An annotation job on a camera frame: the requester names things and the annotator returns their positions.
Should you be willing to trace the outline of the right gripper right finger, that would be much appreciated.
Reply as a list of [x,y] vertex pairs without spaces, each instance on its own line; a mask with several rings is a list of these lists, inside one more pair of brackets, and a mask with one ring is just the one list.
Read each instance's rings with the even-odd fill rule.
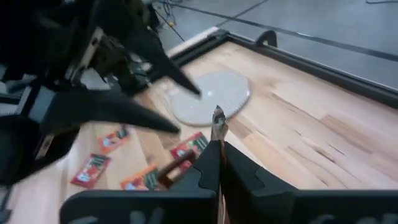
[[272,174],[245,154],[225,142],[229,171],[244,184],[248,190],[267,189],[270,191],[297,191],[293,185]]

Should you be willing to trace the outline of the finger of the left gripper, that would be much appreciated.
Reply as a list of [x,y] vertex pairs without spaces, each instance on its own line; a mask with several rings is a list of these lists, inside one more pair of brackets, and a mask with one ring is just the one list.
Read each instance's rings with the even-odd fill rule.
[[179,69],[176,64],[169,59],[165,52],[159,47],[152,38],[148,29],[141,21],[132,22],[132,31],[129,34],[129,50],[148,60],[154,68],[163,72],[174,82],[191,91],[197,96],[201,96],[201,91],[191,82],[191,80]]
[[112,91],[70,90],[57,92],[40,122],[45,133],[62,133],[89,121],[129,124],[179,133],[180,128],[164,116]]

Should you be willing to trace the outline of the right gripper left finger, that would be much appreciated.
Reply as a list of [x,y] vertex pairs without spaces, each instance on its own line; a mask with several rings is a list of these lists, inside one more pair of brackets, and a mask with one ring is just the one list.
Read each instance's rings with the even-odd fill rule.
[[221,144],[210,141],[194,164],[184,172],[182,178],[171,186],[171,190],[193,190],[197,188],[219,190],[221,167]]

